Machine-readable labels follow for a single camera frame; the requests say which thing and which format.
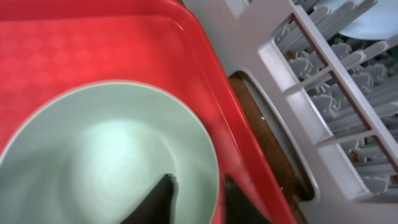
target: dishwasher rack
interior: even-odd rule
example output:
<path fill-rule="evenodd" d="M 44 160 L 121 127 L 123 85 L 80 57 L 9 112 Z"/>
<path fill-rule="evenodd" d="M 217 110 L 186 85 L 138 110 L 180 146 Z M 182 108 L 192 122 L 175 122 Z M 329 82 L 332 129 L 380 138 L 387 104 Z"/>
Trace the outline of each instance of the dishwasher rack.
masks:
<path fill-rule="evenodd" d="M 264 117 L 272 117 L 269 106 L 282 126 L 271 128 L 313 190 L 311 201 L 300 202 L 308 222 L 398 219 L 398 188 L 390 181 L 398 169 L 397 77 L 375 62 L 398 36 L 355 50 L 356 40 L 338 38 L 377 1 L 348 1 L 335 12 L 313 10 L 312 0 L 183 2 L 205 28 L 226 74 L 245 72 Z"/>

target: red tray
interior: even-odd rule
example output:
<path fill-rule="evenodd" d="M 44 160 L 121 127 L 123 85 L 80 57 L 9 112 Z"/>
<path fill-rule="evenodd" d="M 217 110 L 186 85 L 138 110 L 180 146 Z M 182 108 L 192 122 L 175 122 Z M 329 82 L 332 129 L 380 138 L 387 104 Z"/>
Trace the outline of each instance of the red tray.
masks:
<path fill-rule="evenodd" d="M 216 55 L 171 0 L 0 0 L 0 153 L 38 107 L 100 80 L 155 85 L 201 119 L 222 174 L 274 223 L 295 223 Z M 224 223 L 222 181 L 215 223 Z"/>

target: white dish rack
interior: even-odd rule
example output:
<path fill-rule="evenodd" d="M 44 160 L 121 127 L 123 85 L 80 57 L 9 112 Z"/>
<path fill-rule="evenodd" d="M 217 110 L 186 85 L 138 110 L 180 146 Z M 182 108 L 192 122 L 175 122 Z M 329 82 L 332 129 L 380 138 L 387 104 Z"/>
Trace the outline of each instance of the white dish rack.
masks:
<path fill-rule="evenodd" d="M 387 53 L 398 35 L 378 42 L 338 35 L 377 0 L 334 11 L 313 10 L 314 0 L 183 2 L 226 74 L 247 74 L 298 177 L 313 190 L 314 198 L 300 203 L 308 222 L 398 222 L 391 181 L 398 170 L 398 63 Z"/>

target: dark object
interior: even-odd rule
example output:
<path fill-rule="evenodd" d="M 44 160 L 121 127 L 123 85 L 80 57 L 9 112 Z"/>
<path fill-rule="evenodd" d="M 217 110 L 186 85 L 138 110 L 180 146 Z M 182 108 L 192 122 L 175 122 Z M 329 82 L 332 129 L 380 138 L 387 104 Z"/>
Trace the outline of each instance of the dark object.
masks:
<path fill-rule="evenodd" d="M 141 204 L 121 224 L 170 224 L 175 208 L 175 178 L 165 174 Z"/>
<path fill-rule="evenodd" d="M 271 224 L 229 175 L 224 177 L 224 190 L 226 224 Z"/>
<path fill-rule="evenodd" d="M 177 186 L 171 174 L 165 174 L 142 203 L 121 224 L 171 224 Z M 255 208 L 236 182 L 224 177 L 226 224 L 271 224 Z"/>

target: mint green bowl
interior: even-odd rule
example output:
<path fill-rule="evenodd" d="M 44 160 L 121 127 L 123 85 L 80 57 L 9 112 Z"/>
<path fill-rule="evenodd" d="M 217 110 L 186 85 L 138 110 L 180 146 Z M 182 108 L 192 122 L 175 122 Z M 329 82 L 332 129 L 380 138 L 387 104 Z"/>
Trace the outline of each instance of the mint green bowl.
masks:
<path fill-rule="evenodd" d="M 0 158 L 0 223 L 119 223 L 165 173 L 176 224 L 211 222 L 218 165 L 193 112 L 156 88 L 106 82 L 41 108 Z"/>

